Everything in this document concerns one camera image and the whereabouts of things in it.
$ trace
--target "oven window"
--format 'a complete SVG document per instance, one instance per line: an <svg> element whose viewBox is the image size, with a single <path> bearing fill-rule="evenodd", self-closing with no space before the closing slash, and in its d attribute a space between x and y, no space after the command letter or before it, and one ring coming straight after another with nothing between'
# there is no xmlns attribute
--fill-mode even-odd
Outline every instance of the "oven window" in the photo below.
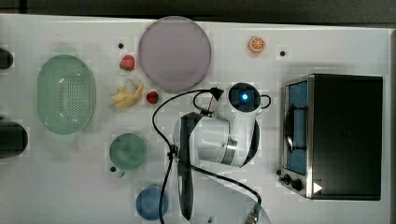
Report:
<svg viewBox="0 0 396 224"><path fill-rule="evenodd" d="M286 168L305 175L306 169L306 109L308 107L308 85L301 82L289 86L289 105L294 106L290 113L294 117L292 150L287 149Z"/></svg>

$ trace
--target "white tabletop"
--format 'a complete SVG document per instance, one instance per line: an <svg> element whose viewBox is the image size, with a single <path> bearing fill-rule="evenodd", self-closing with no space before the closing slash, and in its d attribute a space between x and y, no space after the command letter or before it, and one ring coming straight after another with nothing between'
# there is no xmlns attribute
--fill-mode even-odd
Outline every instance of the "white tabletop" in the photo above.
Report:
<svg viewBox="0 0 396 224"><path fill-rule="evenodd" d="M13 67L0 71L0 106L29 134L27 150L19 157L0 160L0 223L146 223L134 210L134 200L144 187L162 183L167 165L167 148L150 123L156 106L142 99L127 110L117 111L112 108L111 95L127 77L144 83L144 96L157 90L139 66L128 76L119 69L126 53L136 56L140 36L152 22L0 15L0 48L8 49L15 58ZM243 168L209 163L203 167L256 189L262 195L262 207L275 224L388 223L391 30L198 23L210 39L212 63L195 89L225 88L241 81L273 97L273 104L257 117L261 141L256 157ZM254 35L267 44L259 55L247 49ZM120 42L124 49L118 49ZM281 50L287 52L285 57L279 56ZM93 119L81 132L69 136L51 133L36 114L38 71L46 60L63 52L78 56L91 68L97 87ZM313 72L384 78L381 201L309 201L278 183L281 87L286 80ZM161 102L172 95L157 91ZM159 113L158 126L172 139L177 119L193 110L191 96L180 98ZM108 147L114 137L127 132L146 139L148 160L138 171L119 179L109 172L112 164ZM166 223L181 220L176 181L173 172L167 187L171 207ZM207 201L225 202L222 200L226 196L220 197Z"/></svg>

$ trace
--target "blue cup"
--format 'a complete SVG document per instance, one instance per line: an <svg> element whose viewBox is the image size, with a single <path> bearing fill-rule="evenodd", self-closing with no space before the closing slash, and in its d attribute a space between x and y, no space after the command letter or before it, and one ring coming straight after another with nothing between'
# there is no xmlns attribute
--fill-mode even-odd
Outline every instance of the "blue cup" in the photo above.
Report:
<svg viewBox="0 0 396 224"><path fill-rule="evenodd" d="M139 193L136 199L136 210L139 215L146 220L156 220L160 218L159 206L161 197L161 186L150 186ZM168 196L163 195L163 215L168 210Z"/></svg>

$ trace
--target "plastic toy food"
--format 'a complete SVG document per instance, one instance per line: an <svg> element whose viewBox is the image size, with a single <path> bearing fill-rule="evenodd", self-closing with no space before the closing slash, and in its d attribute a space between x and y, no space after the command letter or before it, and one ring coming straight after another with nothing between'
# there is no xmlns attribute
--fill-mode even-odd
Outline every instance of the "plastic toy food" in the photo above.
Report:
<svg viewBox="0 0 396 224"><path fill-rule="evenodd" d="M263 39L254 36L249 40L247 48L253 53L260 53L265 48L265 42Z"/></svg>
<svg viewBox="0 0 396 224"><path fill-rule="evenodd" d="M125 71L134 70L134 57L132 55L125 55L120 62L120 69Z"/></svg>
<svg viewBox="0 0 396 224"><path fill-rule="evenodd" d="M137 90L131 90L131 86L133 85L134 83L132 80L128 79L126 88L118 88L118 94L111 97L115 101L114 107L127 108L131 105L134 105L142 97L143 84L140 84L137 87Z"/></svg>
<svg viewBox="0 0 396 224"><path fill-rule="evenodd" d="M152 105L155 105L158 103L158 98L159 98L159 96L156 91L151 91L146 96L146 100L148 100L148 102L151 103Z"/></svg>

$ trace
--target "orange slice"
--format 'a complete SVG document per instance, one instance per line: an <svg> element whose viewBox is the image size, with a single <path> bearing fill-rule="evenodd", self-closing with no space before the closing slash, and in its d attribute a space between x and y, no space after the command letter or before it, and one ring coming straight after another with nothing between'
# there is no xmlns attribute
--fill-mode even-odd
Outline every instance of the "orange slice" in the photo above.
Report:
<svg viewBox="0 0 396 224"><path fill-rule="evenodd" d="M253 53L260 53L265 48L265 42L263 39L254 36L249 40L247 48Z"/></svg>

